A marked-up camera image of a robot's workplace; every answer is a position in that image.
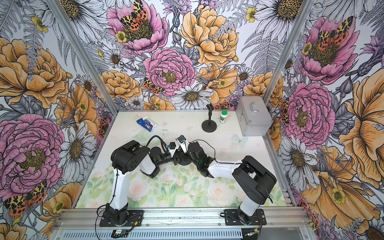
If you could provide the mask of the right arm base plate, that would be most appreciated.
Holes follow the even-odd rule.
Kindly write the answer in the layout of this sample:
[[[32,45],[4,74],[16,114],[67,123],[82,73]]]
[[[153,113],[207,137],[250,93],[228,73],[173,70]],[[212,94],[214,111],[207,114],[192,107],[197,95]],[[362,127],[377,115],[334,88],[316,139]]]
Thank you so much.
[[[220,213],[225,219],[226,226],[264,226],[267,224],[264,210],[257,209],[252,216],[243,213],[238,209],[225,209]]]

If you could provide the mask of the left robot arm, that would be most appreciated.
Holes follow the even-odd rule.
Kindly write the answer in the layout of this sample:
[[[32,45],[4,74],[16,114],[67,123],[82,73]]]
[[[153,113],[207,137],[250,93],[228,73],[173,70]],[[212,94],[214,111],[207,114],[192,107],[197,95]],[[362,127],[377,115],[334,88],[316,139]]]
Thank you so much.
[[[189,144],[185,139],[177,140],[166,145],[165,152],[162,152],[159,147],[150,149],[132,140],[114,150],[111,155],[114,168],[113,194],[105,206],[100,227],[119,227],[128,224],[131,215],[128,211],[129,187],[132,174],[137,168],[153,179],[163,164],[169,162],[189,164]]]

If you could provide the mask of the black round stand base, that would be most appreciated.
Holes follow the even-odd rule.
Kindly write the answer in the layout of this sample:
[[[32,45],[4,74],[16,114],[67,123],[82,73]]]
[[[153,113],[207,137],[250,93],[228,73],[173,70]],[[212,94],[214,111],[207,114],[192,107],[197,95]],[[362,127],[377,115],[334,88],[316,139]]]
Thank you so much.
[[[202,123],[202,129],[204,132],[212,133],[217,129],[217,124],[215,121],[212,120],[205,120]]]

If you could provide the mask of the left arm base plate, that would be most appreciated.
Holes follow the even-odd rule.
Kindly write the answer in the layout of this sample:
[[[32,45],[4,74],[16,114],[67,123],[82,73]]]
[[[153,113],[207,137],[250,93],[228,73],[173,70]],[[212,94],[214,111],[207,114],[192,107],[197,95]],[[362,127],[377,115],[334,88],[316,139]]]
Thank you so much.
[[[104,212],[100,227],[140,227],[143,221],[143,210],[129,210],[121,213]]]

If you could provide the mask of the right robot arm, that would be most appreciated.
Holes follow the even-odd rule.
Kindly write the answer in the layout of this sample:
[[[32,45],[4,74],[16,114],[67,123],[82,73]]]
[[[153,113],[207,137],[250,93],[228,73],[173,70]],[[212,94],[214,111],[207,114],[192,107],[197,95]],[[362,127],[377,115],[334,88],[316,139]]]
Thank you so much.
[[[228,178],[235,180],[246,194],[236,213],[229,214],[242,225],[252,225],[257,219],[257,210],[270,198],[277,179],[266,167],[252,156],[230,163],[220,162],[208,156],[197,141],[182,141],[179,149],[193,163],[198,172],[206,178]]]

